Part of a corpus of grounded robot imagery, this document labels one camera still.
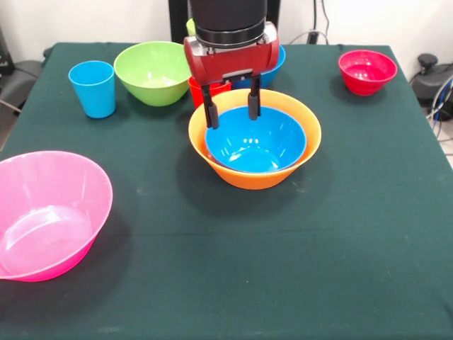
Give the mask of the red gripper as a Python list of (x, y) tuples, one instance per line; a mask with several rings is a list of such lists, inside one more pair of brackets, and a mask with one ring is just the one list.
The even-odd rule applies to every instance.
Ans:
[(250, 45), (241, 47), (210, 47), (195, 36), (184, 39), (184, 52), (192, 76), (201, 85), (207, 127), (217, 129), (219, 116), (212, 100), (210, 86), (234, 77), (251, 77), (248, 94), (248, 114), (251, 120), (260, 116), (261, 73), (277, 65), (280, 42), (277, 29), (270, 21), (265, 23), (263, 35)]

